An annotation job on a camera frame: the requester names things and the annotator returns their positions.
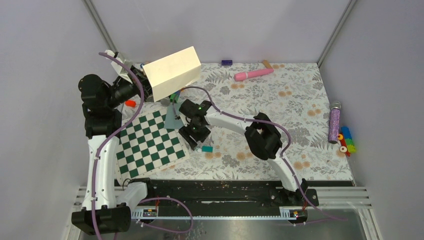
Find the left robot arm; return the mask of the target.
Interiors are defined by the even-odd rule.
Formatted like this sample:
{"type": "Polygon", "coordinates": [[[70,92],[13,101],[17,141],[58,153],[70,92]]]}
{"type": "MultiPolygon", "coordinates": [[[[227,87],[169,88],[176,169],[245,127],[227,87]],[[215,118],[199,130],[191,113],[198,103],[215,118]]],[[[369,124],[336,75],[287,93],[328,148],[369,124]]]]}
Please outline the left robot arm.
{"type": "Polygon", "coordinates": [[[120,142],[122,113],[118,106],[141,94],[135,78],[148,83],[140,70],[118,76],[112,84],[96,74],[78,82],[81,93],[84,129],[88,138],[89,167],[87,187],[81,210],[73,212],[71,222],[87,235],[117,234],[129,230],[132,212],[141,203],[152,204],[155,192],[146,183],[130,181],[119,196],[115,194],[117,149],[120,142]]]}

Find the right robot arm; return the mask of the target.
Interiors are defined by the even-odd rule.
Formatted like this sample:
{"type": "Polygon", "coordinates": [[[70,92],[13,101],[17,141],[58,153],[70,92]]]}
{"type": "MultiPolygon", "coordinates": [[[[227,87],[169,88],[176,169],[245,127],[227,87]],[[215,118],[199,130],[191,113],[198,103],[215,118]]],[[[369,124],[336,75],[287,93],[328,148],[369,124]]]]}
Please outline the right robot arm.
{"type": "Polygon", "coordinates": [[[195,150],[198,143],[203,143],[211,131],[209,126],[221,127],[243,135],[250,152],[257,158],[268,162],[282,183],[287,201],[293,206],[301,205],[306,199],[308,184],[299,180],[294,173],[293,165],[288,161],[281,140],[278,125],[260,112],[256,116],[241,117],[218,110],[210,101],[204,100],[196,104],[185,100],[179,107],[179,112],[188,120],[178,132],[195,150]]]}

